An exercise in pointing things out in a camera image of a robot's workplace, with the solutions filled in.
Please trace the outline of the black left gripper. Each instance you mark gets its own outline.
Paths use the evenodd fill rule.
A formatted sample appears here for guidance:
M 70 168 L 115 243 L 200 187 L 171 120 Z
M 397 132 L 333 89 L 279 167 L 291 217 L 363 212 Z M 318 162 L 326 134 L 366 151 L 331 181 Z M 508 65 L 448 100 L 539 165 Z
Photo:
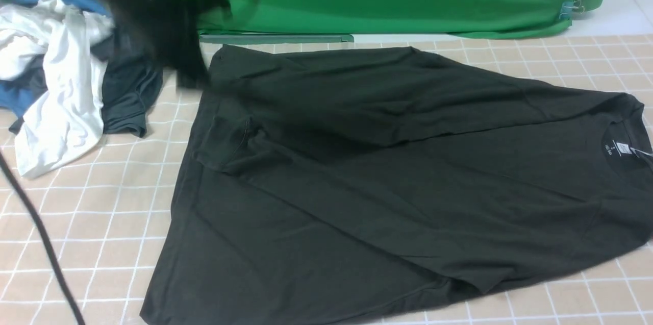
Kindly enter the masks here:
M 229 0 L 116 0 L 112 13 L 157 64 L 177 72 L 180 88 L 201 90 L 210 85 L 197 32 L 201 14 L 212 9 L 230 12 Z

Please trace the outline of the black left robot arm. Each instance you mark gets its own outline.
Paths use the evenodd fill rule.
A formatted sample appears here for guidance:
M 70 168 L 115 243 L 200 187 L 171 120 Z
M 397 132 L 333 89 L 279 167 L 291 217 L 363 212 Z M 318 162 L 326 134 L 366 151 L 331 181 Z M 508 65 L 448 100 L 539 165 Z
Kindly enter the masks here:
M 101 0 L 119 29 L 159 66 L 175 70 L 184 89 L 206 89 L 210 74 L 197 31 L 201 14 L 222 9 L 229 0 Z

